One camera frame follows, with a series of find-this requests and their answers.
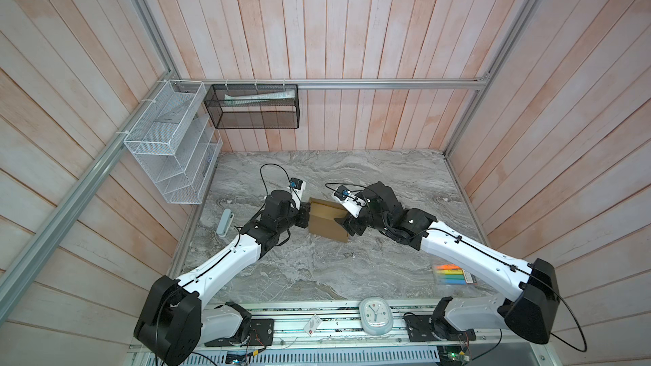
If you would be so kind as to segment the brown cardboard box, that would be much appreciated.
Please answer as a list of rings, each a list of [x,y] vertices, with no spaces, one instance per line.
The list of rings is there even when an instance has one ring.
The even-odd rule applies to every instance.
[[[336,242],[349,241],[349,233],[337,223],[349,213],[340,204],[318,198],[310,198],[310,219],[308,230],[311,234]]]

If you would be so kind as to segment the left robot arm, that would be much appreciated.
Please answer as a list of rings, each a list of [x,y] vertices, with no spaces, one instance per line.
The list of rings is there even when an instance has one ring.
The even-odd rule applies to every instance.
[[[157,362],[183,363],[199,345],[222,340],[233,345],[249,340],[249,311],[234,302],[216,308],[210,300],[239,272],[281,246],[282,233],[305,229],[310,204],[302,200],[306,185],[293,178],[286,190],[272,191],[237,237],[195,269],[172,279],[161,276],[152,285],[137,320],[134,337]]]

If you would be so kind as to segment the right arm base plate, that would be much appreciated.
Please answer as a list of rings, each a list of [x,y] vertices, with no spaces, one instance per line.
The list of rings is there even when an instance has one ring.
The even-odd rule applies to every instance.
[[[403,321],[410,342],[472,342],[476,340],[474,330],[456,330],[445,319],[435,319],[433,315],[417,315],[407,312],[403,315]]]

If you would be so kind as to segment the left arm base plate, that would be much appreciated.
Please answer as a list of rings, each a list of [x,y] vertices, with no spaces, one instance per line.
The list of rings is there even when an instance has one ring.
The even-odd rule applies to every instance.
[[[268,347],[273,343],[275,321],[271,318],[245,321],[235,337],[220,338],[205,344],[206,347]]]

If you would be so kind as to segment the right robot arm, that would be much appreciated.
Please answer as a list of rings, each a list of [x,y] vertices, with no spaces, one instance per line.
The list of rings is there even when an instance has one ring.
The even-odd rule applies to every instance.
[[[560,304],[552,264],[529,263],[497,252],[419,208],[404,208],[393,189],[339,186],[333,198],[346,210],[339,220],[351,236],[378,230],[399,244],[445,259],[488,283],[487,298],[442,298],[430,317],[436,337],[450,340],[476,329],[508,329],[535,344],[549,342]]]

